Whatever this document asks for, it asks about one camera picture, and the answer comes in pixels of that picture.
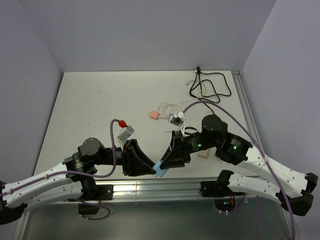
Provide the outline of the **blue charger plug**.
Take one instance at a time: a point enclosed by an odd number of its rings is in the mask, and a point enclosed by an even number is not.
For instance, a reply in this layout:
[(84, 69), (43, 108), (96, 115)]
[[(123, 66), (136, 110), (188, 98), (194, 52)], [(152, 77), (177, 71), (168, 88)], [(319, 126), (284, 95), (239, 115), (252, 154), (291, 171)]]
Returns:
[(163, 160), (159, 159), (152, 167), (152, 169), (155, 170), (155, 174), (160, 178), (162, 178), (168, 171), (168, 169), (161, 169), (162, 163)]

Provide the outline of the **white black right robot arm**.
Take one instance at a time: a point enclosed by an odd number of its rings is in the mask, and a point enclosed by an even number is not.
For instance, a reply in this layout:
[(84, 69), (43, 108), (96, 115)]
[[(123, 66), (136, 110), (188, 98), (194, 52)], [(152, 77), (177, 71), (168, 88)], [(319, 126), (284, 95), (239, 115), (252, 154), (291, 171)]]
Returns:
[(317, 175), (294, 171), (262, 156), (249, 141), (228, 132), (227, 123), (215, 114), (202, 119), (201, 132), (188, 136), (172, 132), (168, 149), (153, 169), (161, 177), (168, 169), (184, 167), (190, 162), (192, 153), (210, 148), (216, 149), (215, 156), (223, 162), (247, 169), (260, 178), (222, 170), (216, 180), (201, 182), (200, 194), (203, 197), (258, 195), (280, 204), (286, 211), (292, 210), (297, 216), (305, 216), (312, 207)]

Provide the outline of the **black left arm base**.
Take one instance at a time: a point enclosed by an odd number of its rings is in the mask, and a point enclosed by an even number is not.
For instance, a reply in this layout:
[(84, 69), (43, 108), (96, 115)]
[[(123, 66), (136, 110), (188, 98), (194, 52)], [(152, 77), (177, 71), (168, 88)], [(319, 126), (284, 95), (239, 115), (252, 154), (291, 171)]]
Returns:
[[(83, 193), (80, 197), (68, 199), (69, 202), (78, 202), (78, 213), (81, 218), (90, 221), (106, 219), (110, 214), (110, 209), (102, 204), (102, 201), (110, 201), (113, 198), (114, 186), (112, 184), (97, 185), (93, 192)], [(100, 209), (106, 210), (106, 215), (97, 215)]]

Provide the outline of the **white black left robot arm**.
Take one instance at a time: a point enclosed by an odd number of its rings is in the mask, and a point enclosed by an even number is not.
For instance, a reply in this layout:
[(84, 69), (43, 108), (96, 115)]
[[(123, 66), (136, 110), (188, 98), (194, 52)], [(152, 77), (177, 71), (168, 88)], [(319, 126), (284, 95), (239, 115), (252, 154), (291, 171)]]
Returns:
[(13, 183), (0, 183), (0, 223), (18, 220), (24, 213), (40, 205), (63, 200), (92, 200), (98, 193), (95, 179), (98, 165), (110, 165), (110, 177), (116, 166), (122, 166), (126, 176), (156, 174), (155, 163), (140, 149), (136, 140), (125, 148), (104, 147), (96, 138), (86, 139), (77, 152), (56, 166)]

